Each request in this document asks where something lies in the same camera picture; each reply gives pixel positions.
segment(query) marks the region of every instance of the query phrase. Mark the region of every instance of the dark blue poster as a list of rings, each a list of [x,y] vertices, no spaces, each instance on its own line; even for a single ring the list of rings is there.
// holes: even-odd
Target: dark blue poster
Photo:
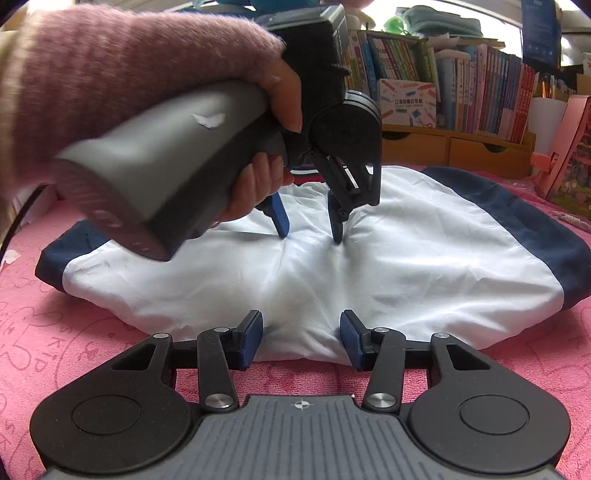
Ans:
[[[560,67],[560,26],[554,0],[521,0],[523,56]]]

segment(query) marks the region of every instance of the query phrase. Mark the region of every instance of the garment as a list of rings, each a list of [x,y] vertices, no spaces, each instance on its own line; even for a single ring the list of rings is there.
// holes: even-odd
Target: garment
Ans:
[[[93,5],[29,15],[0,63],[0,197],[46,179],[47,160],[69,144],[191,87],[256,82],[283,49],[240,18]]]

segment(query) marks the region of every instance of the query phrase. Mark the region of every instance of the white box with pencil illustrations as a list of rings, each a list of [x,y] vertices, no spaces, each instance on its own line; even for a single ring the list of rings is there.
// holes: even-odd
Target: white box with pencil illustrations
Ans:
[[[437,93],[434,83],[381,79],[378,87],[382,124],[435,128]]]

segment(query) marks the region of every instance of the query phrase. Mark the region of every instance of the wooden drawer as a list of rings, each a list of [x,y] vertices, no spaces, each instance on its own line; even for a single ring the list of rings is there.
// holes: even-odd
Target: wooden drawer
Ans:
[[[501,147],[451,138],[449,166],[469,171],[486,171],[505,179],[523,179],[530,175],[530,155],[530,150],[521,145]]]
[[[383,165],[447,165],[447,138],[382,131]]]

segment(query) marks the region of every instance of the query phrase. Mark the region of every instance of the human hand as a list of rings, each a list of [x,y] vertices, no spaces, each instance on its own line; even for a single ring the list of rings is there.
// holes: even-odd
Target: human hand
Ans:
[[[301,83],[297,73],[279,60],[261,77],[258,84],[269,94],[271,110],[281,125],[292,132],[301,132]],[[240,173],[232,187],[230,205],[216,223],[237,220],[282,186],[293,183],[293,175],[284,168],[278,155],[257,153]]]

